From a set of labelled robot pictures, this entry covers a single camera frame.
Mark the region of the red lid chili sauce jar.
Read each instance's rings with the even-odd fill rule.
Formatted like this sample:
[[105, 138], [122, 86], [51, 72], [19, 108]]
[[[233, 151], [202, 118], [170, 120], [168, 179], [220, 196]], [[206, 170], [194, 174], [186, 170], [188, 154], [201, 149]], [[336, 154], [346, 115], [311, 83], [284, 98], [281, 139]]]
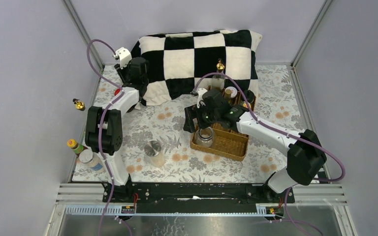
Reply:
[[116, 89], [115, 91], [114, 91], [114, 96], [118, 96], [118, 95], [120, 95], [120, 94], [122, 94], [123, 93], [123, 89], [122, 88], [118, 88], [118, 89]]

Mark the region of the glass jar silver lid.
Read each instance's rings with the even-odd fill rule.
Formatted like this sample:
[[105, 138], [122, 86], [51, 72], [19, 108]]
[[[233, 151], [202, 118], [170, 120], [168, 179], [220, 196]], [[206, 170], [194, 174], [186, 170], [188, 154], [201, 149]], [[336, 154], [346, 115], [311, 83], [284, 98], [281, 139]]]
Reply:
[[194, 142], [202, 147], [210, 148], [215, 143], [215, 132], [213, 128], [198, 129], [195, 132]]

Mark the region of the glass cruet gold spout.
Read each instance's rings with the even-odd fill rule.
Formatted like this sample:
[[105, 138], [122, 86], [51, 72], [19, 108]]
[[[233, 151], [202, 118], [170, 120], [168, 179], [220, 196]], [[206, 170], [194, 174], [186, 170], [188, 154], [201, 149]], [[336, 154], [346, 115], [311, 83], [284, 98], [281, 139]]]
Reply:
[[[220, 74], [223, 73], [223, 71], [225, 69], [225, 65], [224, 65], [222, 59], [218, 59], [218, 63], [216, 65], [216, 68], [217, 68], [217, 70], [216, 70], [217, 73], [220, 73]], [[222, 75], [216, 74], [212, 77], [211, 82], [212, 82], [211, 88], [222, 90], [224, 88], [225, 77], [222, 76]]]

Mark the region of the small yellow oil bottle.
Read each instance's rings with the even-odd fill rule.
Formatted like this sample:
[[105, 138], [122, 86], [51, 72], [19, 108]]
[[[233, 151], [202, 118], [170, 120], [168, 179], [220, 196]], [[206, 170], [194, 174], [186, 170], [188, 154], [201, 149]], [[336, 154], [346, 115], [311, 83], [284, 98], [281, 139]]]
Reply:
[[226, 89], [224, 91], [224, 98], [225, 100], [230, 100], [232, 95], [232, 90], [231, 89]]

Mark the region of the white lid brown sauce jar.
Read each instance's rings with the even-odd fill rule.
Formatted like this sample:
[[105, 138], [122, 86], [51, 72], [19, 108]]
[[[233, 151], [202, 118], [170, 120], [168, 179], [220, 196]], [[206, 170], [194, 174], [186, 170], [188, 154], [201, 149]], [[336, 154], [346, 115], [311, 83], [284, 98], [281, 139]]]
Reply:
[[227, 87], [224, 90], [224, 97], [226, 99], [235, 98], [238, 94], [238, 90], [235, 87]]

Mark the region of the woven wicker tray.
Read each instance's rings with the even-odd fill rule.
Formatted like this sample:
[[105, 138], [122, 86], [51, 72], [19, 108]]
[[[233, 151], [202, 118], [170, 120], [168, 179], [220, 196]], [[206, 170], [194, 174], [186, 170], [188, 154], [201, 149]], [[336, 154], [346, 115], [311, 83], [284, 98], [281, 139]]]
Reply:
[[[247, 105], [250, 104], [249, 102], [243, 102], [241, 95], [237, 94], [235, 98], [231, 99], [235, 102], [235, 106], [233, 107], [234, 112], [231, 112], [231, 115], [235, 115], [236, 118], [242, 115], [244, 112], [248, 112]], [[256, 102], [256, 98], [251, 105], [253, 108]], [[196, 131], [199, 128], [197, 124], [197, 119], [194, 119], [194, 124]], [[190, 147], [194, 150], [199, 150], [205, 153], [214, 154], [222, 157], [226, 157], [235, 161], [242, 161], [244, 160], [247, 149], [248, 149], [248, 142], [249, 136], [246, 134], [242, 134], [238, 132], [236, 129], [225, 129], [219, 123], [215, 123], [211, 126], [215, 132], [215, 143], [212, 147], [202, 147], [197, 145], [194, 142], [195, 132], [191, 133], [192, 138], [190, 142]]]

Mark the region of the black cap shaker bottle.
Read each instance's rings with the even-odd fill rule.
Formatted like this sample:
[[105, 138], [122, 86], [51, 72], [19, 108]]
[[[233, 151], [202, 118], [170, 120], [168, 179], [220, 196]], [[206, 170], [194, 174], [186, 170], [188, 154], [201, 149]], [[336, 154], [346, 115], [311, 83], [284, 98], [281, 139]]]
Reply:
[[255, 100], [255, 94], [254, 94], [253, 91], [251, 91], [251, 90], [249, 90], [249, 89], [248, 89], [248, 90], [245, 90], [245, 91], [244, 91], [244, 95], [245, 95], [247, 101], [248, 101], [250, 104], [252, 104], [252, 103], [254, 102], [254, 100]]

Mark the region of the reflected cruet gold spout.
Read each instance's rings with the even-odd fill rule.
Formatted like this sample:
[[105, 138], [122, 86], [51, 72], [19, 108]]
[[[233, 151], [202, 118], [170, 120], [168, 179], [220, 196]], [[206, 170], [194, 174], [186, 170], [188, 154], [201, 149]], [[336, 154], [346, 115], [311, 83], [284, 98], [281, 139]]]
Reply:
[[84, 111], [86, 109], [85, 103], [83, 101], [80, 101], [79, 99], [74, 98], [72, 102], [75, 105], [75, 109], [79, 111]]

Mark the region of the reflected green bottle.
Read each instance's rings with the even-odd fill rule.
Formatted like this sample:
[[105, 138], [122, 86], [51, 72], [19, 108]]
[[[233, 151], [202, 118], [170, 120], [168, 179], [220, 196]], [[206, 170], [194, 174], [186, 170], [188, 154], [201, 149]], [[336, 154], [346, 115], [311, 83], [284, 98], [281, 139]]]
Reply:
[[66, 144], [77, 156], [85, 150], [85, 147], [75, 139], [69, 139]]

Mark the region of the reflected jar white lid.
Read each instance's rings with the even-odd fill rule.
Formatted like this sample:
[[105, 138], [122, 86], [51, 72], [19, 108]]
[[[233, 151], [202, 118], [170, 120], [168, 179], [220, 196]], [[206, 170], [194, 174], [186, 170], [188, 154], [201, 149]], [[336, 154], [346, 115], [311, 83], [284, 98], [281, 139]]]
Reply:
[[91, 170], [97, 173], [104, 173], [105, 167], [98, 155], [90, 149], [85, 149], [79, 154], [79, 160]]

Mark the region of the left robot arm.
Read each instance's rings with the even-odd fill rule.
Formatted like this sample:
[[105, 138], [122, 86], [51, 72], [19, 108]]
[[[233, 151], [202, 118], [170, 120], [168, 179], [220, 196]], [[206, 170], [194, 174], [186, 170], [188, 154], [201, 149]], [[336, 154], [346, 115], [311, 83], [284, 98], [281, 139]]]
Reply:
[[123, 143], [123, 116], [138, 103], [147, 91], [149, 62], [141, 57], [116, 65], [122, 77], [120, 91], [107, 104], [88, 108], [85, 145], [99, 157], [109, 182], [116, 185], [114, 196], [121, 202], [132, 198], [133, 189], [127, 185], [129, 174], [120, 150]]

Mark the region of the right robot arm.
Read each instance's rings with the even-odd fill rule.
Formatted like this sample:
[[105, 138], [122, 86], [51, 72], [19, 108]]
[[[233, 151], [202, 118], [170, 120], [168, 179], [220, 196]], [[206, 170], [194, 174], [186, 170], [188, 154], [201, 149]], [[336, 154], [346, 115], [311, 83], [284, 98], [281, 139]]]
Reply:
[[194, 133], [218, 123], [259, 139], [287, 157], [286, 167], [272, 174], [264, 184], [262, 195], [266, 201], [276, 202], [282, 192], [294, 185], [309, 185], [325, 164], [327, 157], [315, 132], [284, 129], [257, 117], [249, 105], [231, 105], [217, 90], [200, 88], [197, 95], [197, 103], [184, 109], [185, 131]]

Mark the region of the black white checkered pillow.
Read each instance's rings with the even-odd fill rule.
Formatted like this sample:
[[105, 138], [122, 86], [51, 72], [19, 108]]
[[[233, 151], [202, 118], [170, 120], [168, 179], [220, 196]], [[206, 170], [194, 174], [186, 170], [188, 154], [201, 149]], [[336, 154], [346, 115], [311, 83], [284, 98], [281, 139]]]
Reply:
[[217, 82], [212, 72], [222, 61], [223, 73], [231, 77], [242, 91], [258, 95], [255, 53], [263, 36], [242, 29], [210, 32], [153, 34], [138, 39], [132, 57], [149, 62], [149, 84], [142, 97], [144, 106], [158, 106], [190, 94], [195, 87], [207, 88]]

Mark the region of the floral tablecloth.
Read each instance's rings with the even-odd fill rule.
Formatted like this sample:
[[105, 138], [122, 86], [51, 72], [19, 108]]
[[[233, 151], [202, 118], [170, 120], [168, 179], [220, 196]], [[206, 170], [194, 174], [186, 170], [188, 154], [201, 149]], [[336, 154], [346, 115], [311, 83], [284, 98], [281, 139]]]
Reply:
[[[305, 128], [289, 68], [286, 65], [257, 65], [258, 99], [255, 113], [291, 130]], [[195, 103], [182, 95], [159, 106], [143, 107], [123, 117], [121, 156], [134, 182], [251, 182], [262, 183], [286, 166], [286, 158], [264, 142], [250, 138], [242, 161], [193, 150], [191, 136], [183, 131], [184, 108]], [[165, 164], [156, 168], [145, 161], [148, 141], [162, 144]]]

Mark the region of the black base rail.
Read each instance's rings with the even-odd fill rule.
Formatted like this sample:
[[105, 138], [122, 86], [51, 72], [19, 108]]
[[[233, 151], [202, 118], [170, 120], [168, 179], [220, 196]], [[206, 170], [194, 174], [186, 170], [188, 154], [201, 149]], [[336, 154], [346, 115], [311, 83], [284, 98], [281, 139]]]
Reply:
[[103, 184], [104, 203], [130, 203], [137, 213], [255, 213], [257, 204], [279, 207], [295, 202], [293, 191], [274, 193], [251, 183]]

